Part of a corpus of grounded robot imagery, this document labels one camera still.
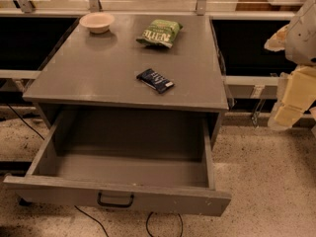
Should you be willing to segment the yellow taped gripper finger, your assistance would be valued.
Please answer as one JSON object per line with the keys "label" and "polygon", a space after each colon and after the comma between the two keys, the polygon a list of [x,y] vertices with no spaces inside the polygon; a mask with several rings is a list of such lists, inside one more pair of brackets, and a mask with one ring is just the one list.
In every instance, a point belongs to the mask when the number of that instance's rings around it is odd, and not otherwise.
{"label": "yellow taped gripper finger", "polygon": [[278,78],[276,96],[268,127],[292,128],[316,101],[316,67],[297,65],[290,74],[282,72]]}

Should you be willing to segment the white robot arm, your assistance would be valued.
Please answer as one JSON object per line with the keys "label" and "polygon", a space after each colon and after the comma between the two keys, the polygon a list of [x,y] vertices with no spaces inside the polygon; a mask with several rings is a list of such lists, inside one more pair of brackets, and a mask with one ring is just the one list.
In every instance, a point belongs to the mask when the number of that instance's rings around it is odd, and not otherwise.
{"label": "white robot arm", "polygon": [[296,64],[278,79],[277,101],[268,126],[287,130],[299,121],[316,101],[316,0],[306,0],[290,22],[274,33],[264,49],[281,51]]}

